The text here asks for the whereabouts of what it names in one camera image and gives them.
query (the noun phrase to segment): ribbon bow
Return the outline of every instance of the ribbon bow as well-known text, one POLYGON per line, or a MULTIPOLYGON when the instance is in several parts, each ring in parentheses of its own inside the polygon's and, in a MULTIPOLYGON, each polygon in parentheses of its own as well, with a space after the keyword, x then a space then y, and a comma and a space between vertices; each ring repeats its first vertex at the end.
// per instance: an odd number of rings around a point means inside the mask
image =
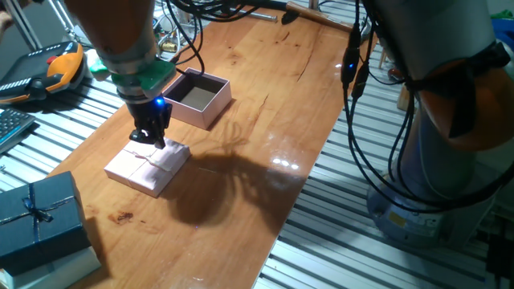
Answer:
POLYGON ((54 217, 52 217, 49 213, 47 213, 48 211, 59 208, 60 206, 70 202, 73 198, 74 198, 73 196, 67 197, 61 201, 56 201, 55 203, 51 204, 48 207, 38 208, 35 206, 34 184, 29 184, 29 197, 25 197, 22 199, 23 205, 27 209, 27 212, 20 214, 18 216, 9 217, 9 218, 0 220, 0 226, 30 215, 30 216, 34 217, 35 228, 37 230, 39 230, 38 223, 40 221, 51 222, 54 219, 54 217))

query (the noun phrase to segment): blue label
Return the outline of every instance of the blue label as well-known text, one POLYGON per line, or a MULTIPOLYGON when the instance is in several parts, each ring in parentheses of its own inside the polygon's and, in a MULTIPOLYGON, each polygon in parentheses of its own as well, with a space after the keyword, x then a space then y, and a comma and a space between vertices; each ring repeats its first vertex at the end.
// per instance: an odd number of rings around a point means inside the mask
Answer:
POLYGON ((9 136, 12 136, 15 132, 17 132, 21 126, 17 126, 16 128, 13 128, 9 133, 7 133, 3 138, 0 139, 0 143, 4 142, 6 139, 9 138, 9 136))

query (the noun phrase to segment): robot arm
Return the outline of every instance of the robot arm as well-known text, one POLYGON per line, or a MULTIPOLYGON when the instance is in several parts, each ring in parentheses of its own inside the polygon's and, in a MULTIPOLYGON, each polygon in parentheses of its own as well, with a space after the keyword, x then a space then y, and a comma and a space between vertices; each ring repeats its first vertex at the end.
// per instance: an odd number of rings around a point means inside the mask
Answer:
POLYGON ((65 0, 98 56, 112 73, 136 129, 130 139, 162 149, 171 104, 161 97, 173 78, 172 63, 157 60, 152 29, 154 0, 65 0))

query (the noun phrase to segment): electronic device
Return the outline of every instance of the electronic device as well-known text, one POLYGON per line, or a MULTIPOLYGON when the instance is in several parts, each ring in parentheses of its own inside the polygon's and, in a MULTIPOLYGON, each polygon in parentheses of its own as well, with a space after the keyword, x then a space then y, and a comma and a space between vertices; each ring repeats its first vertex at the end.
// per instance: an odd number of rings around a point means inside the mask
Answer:
POLYGON ((34 122, 35 117, 11 108, 0 113, 0 153, 22 141, 34 122))
POLYGON ((84 53, 75 42, 58 43, 21 56, 0 80, 0 104, 44 100, 76 88, 84 77, 84 53))

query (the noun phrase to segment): keyboard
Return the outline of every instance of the keyboard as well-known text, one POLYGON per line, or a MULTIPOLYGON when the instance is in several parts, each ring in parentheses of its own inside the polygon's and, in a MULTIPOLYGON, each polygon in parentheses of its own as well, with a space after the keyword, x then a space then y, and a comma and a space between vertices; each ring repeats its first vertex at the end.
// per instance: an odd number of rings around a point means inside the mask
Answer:
POLYGON ((0 153, 11 149, 23 140, 26 130, 35 122, 35 117, 8 108, 0 114, 0 153))

